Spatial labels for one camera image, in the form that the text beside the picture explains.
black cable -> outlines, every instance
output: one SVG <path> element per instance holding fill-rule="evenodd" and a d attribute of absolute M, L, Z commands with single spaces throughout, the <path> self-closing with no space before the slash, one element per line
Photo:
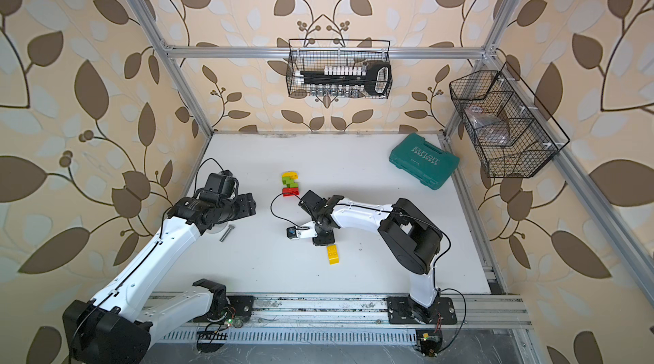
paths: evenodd
<path fill-rule="evenodd" d="M 454 333 L 454 337 L 452 337 L 452 340 L 450 340 L 450 342 L 447 343 L 447 345 L 445 347 L 438 350 L 439 353 L 445 351 L 449 346 L 452 345 L 452 343 L 454 343 L 454 340 L 456 340 L 456 336 L 458 336 L 459 332 L 461 331 L 461 328 L 463 327 L 463 324 L 466 322 L 466 315 L 468 314 L 468 306 L 466 305 L 466 297 L 463 295 L 463 293 L 461 293 L 460 291 L 458 291 L 456 289 L 453 289 L 451 287 L 448 287 L 446 289 L 442 289 L 440 291 L 445 291 L 445 290 L 453 290 L 456 293 L 460 294 L 461 297 L 463 298 L 463 319 L 461 320 L 461 326 L 459 326 L 458 329 L 456 330 L 456 333 Z"/>
<path fill-rule="evenodd" d="M 71 337 L 71 342 L 68 344 L 68 364 L 72 364 L 72 362 L 73 362 L 73 350 L 72 350 L 72 348 L 73 348 L 73 343 L 75 342 L 75 336 L 77 336 L 77 333 L 79 332 L 79 330 L 82 328 L 82 326 L 83 326 L 84 323 L 86 322 L 86 319 L 88 319 L 89 317 L 91 317 L 91 315 L 92 315 L 93 313 L 95 313 L 95 311 L 100 307 L 100 305 L 101 305 L 102 303 L 106 302 L 106 301 L 107 301 L 107 300 L 108 300 L 112 295 L 113 295 L 113 292 L 111 292 L 107 297 L 105 297 L 105 299 L 102 300 L 102 302 L 98 303 L 98 305 L 95 306 L 95 307 L 91 310 L 91 312 L 90 312 L 89 314 L 87 314 L 85 318 L 82 319 L 82 322 L 79 323 L 79 326 L 77 326 L 77 328 L 75 329 L 75 331 L 73 331 L 73 336 Z"/>
<path fill-rule="evenodd" d="M 284 195 L 284 193 L 279 194 L 278 196 L 276 196 L 275 198 L 273 198 L 273 200 L 270 202 L 270 213 L 272 213 L 273 216 L 274 216 L 275 218 L 279 218 L 280 220 L 284 220 L 284 221 L 286 221 L 286 222 L 290 222 L 290 223 L 292 223 L 293 226 L 295 226 L 295 228 L 298 228 L 298 229 L 301 229 L 301 230 L 303 230 L 303 229 L 308 229 L 308 228 L 302 228 L 301 225 L 298 225 L 297 223 L 295 223 L 295 222 L 293 222 L 293 221 L 291 221 L 291 220 L 287 220 L 286 218 L 282 218 L 281 216 L 278 216 L 278 215 L 276 215 L 276 214 L 274 213 L 274 211 L 273 211 L 273 204 L 274 204 L 274 202 L 275 202 L 275 199 L 279 198 L 279 197 L 282 196 L 282 195 Z"/>
<path fill-rule="evenodd" d="M 214 163 L 216 163 L 216 164 L 220 167 L 220 170 L 221 170 L 222 172 L 225 172 L 225 170 L 222 168 L 222 165 L 220 165 L 220 163 L 218 163 L 218 162 L 216 161 L 215 158 L 207 158 L 205 161 L 202 161 L 202 164 L 200 164 L 200 166 L 198 167 L 198 171 L 196 172 L 196 177 L 195 177 L 195 180 L 194 180 L 194 182 L 193 182 L 193 192 L 194 192 L 194 193 L 196 192 L 196 189 L 198 188 L 198 174 L 200 173 L 200 169 L 201 169 L 202 166 L 203 166 L 207 161 L 209 161 L 209 160 L 211 160 L 211 161 L 213 161 Z"/>

yellow lego brick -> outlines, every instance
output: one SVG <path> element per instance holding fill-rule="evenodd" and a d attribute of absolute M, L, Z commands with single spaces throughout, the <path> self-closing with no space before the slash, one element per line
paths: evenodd
<path fill-rule="evenodd" d="M 336 245 L 327 246 L 327 257 L 329 257 L 330 265 L 338 263 L 338 250 L 336 250 Z"/>

black wire basket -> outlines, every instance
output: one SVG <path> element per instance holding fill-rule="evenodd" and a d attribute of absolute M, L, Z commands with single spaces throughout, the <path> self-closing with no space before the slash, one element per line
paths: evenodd
<path fill-rule="evenodd" d="M 450 94 L 488 176 L 530 178 L 570 138 L 528 86 L 534 102 L 523 102 L 511 85 L 512 72 L 505 67 L 454 80 L 449 84 Z M 534 110 L 551 118 L 560 136 L 551 136 L 536 120 Z"/>
<path fill-rule="evenodd" d="M 389 48 L 370 39 L 289 39 L 289 96 L 388 98 Z"/>

metal post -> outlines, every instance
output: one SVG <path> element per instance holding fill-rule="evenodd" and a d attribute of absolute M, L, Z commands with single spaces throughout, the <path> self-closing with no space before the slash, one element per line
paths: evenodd
<path fill-rule="evenodd" d="M 173 79 L 177 91 L 179 91 L 180 96 L 188 105 L 191 114 L 198 123 L 198 126 L 200 126 L 200 130 L 205 136 L 210 137 L 213 132 L 204 111 L 202 111 L 200 103 L 196 100 L 195 95 L 186 82 L 182 70 L 177 66 L 175 60 L 170 58 L 166 53 L 166 50 L 164 49 L 164 38 L 161 36 L 154 19 L 152 19 L 150 12 L 145 6 L 145 2 L 143 0 L 126 1 L 134 13 L 136 20 L 141 24 L 141 29 L 143 29 L 145 36 L 148 38 L 152 48 L 159 57 L 161 64 L 166 68 L 168 74 L 170 74 L 170 77 Z"/>

plastic bag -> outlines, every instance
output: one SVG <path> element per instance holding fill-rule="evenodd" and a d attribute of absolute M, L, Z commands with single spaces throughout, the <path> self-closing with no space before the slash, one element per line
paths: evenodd
<path fill-rule="evenodd" d="M 466 115 L 483 145 L 505 146 L 510 144 L 509 125 L 496 115 L 483 113 L 479 106 L 466 107 Z"/>

